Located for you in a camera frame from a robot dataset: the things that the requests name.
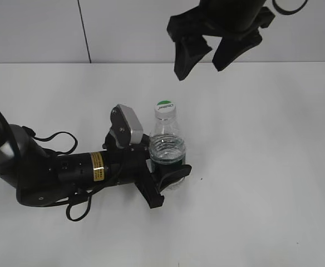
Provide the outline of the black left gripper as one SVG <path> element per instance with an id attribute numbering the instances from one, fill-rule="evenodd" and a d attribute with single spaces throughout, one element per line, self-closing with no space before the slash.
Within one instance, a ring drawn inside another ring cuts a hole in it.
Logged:
<path id="1" fill-rule="evenodd" d="M 160 192 L 177 189 L 191 173 L 191 165 L 161 165 L 158 189 L 146 163 L 149 159 L 148 135 L 144 134 L 139 144 L 126 147 L 118 144 L 113 131 L 109 131 L 102 145 L 106 149 L 103 152 L 107 167 L 105 186 L 135 184 L 151 209 L 163 205 L 164 197 Z"/>

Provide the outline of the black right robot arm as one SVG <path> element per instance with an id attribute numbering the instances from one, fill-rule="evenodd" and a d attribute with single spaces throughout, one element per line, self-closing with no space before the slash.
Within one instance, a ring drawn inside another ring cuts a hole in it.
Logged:
<path id="1" fill-rule="evenodd" d="M 175 44 L 174 72 L 187 78 L 212 48 L 205 37 L 221 39 L 212 59 L 217 71 L 262 42 L 259 29 L 267 28 L 274 13 L 264 1 L 200 1 L 198 6 L 171 16 L 167 32 Z"/>

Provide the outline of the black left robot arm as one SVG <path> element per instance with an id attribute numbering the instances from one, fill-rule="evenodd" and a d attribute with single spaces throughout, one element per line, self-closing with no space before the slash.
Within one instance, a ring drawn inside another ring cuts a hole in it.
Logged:
<path id="1" fill-rule="evenodd" d="M 32 129 L 0 113 L 0 178 L 25 206 L 77 205 L 104 188 L 135 184 L 150 208 L 160 207 L 163 189 L 188 176 L 191 166 L 177 162 L 150 171 L 149 137 L 133 109 L 116 105 L 110 121 L 102 151 L 77 154 L 42 147 Z"/>

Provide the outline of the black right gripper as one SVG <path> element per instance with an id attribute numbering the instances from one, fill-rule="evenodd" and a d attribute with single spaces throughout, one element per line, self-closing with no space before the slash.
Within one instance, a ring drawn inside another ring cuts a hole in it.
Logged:
<path id="1" fill-rule="evenodd" d="M 226 69 L 248 50 L 260 45 L 261 35 L 251 35 L 258 26 L 262 5 L 199 5 L 170 17 L 167 32 L 175 43 L 174 72 L 179 81 L 187 78 L 194 66 L 212 48 L 204 36 L 223 38 L 212 63 L 217 71 Z"/>

